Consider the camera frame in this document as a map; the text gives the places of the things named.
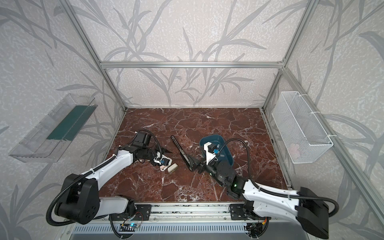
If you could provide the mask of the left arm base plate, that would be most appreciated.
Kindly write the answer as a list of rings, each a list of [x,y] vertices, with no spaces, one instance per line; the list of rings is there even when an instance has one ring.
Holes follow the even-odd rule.
[[[133,204],[121,214],[112,214],[112,221],[148,221],[151,215],[152,205],[150,204]]]

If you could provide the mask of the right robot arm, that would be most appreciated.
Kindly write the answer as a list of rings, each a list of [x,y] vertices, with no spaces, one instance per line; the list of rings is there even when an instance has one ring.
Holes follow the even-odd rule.
[[[302,187],[299,191],[289,191],[254,184],[250,179],[238,176],[226,161],[200,163],[197,170],[208,173],[226,189],[230,198],[243,200],[245,217],[294,222],[310,235],[329,239],[329,207],[310,189]]]

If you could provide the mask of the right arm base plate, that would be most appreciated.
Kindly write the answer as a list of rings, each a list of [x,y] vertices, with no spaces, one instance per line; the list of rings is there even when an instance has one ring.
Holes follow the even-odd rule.
[[[256,217],[252,216],[251,214],[247,213],[244,209],[243,204],[230,204],[229,205],[229,212],[231,215],[231,220],[233,221],[240,221],[240,220],[255,220]]]

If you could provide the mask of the aluminium mounting rail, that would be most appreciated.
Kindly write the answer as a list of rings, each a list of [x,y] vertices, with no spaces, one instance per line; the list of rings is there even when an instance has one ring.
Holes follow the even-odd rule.
[[[55,215],[80,224],[87,224],[96,217],[121,214],[133,202],[122,197],[107,197],[96,199],[90,203],[58,203]],[[229,218],[229,205],[231,203],[191,203],[191,204],[150,204],[152,205],[149,220],[223,220]]]

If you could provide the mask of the pink object in basket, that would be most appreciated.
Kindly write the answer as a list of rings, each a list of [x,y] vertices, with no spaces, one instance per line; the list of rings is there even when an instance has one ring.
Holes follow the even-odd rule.
[[[290,156],[292,160],[296,161],[297,159],[300,158],[301,153],[300,153],[300,145],[298,144],[291,144],[290,147],[288,148]]]

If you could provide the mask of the clear plastic wall bin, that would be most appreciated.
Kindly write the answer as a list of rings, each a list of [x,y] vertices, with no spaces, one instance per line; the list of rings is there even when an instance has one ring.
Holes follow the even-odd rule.
[[[97,107],[94,97],[67,94],[9,155],[23,163],[56,163]]]

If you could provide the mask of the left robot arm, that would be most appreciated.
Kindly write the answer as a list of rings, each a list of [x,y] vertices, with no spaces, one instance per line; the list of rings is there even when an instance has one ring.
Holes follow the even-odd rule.
[[[126,197],[101,197],[101,188],[117,173],[139,160],[160,163],[167,149],[149,130],[140,129],[127,145],[89,171],[71,174],[63,182],[61,192],[46,213],[51,226],[72,223],[85,225],[95,218],[112,214],[128,214],[134,210],[133,200]]]

